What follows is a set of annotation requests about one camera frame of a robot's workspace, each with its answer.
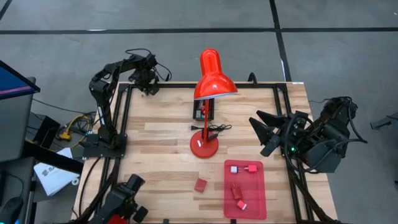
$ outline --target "wooden table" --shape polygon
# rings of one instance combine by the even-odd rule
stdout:
[[[304,85],[287,83],[287,88],[292,111],[311,113]],[[161,88],[155,96],[143,97],[139,90],[133,89],[126,128],[128,144],[121,161],[119,182],[127,181],[131,174],[137,174],[146,181],[136,197],[137,203],[149,210],[144,223],[162,223],[165,218],[171,223],[229,223],[230,219],[223,214],[223,164],[227,159],[261,161],[264,164],[267,219],[238,220],[238,223],[294,223],[286,163],[278,149],[269,157],[260,155],[262,147],[248,121],[251,116],[259,119],[257,110],[277,114],[272,89],[241,88],[235,95],[216,99],[213,124],[231,124],[233,127],[220,133],[218,152],[209,159],[195,157],[189,146],[194,133],[190,126],[203,126],[203,123],[192,119],[193,91],[193,88]],[[282,93],[280,102],[285,113]],[[119,127],[122,114],[118,119]],[[97,163],[90,175],[83,209],[98,191],[103,160]],[[86,179],[94,161],[89,159],[85,162],[82,180]],[[197,178],[208,181],[204,193],[193,189]],[[336,218],[326,174],[307,174],[307,182],[310,193],[321,208]],[[82,183],[75,211],[78,211]],[[298,195],[302,216],[306,218],[302,196]]]

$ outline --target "red desk lamp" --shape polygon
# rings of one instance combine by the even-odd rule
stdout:
[[[238,92],[235,84],[221,71],[218,52],[206,49],[200,55],[202,78],[195,87],[194,100],[205,100],[205,128],[195,133],[190,142],[191,151],[200,158],[213,156],[218,149],[217,134],[208,132],[207,119],[209,113],[209,99],[226,96]]]

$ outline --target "lamp shade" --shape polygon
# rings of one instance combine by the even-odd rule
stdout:
[[[193,98],[206,100],[237,93],[234,82],[221,70],[220,56],[214,49],[206,49],[200,55],[202,78],[198,82]]]

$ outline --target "monitor screen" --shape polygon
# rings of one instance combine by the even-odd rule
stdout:
[[[40,91],[34,83],[0,61],[0,100]]]

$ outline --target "lamp base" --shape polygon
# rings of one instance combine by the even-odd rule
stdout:
[[[195,156],[203,159],[210,158],[211,156],[214,156],[218,150],[218,139],[212,139],[205,144],[205,140],[201,137],[201,131],[198,131],[193,134],[190,146],[191,151]]]

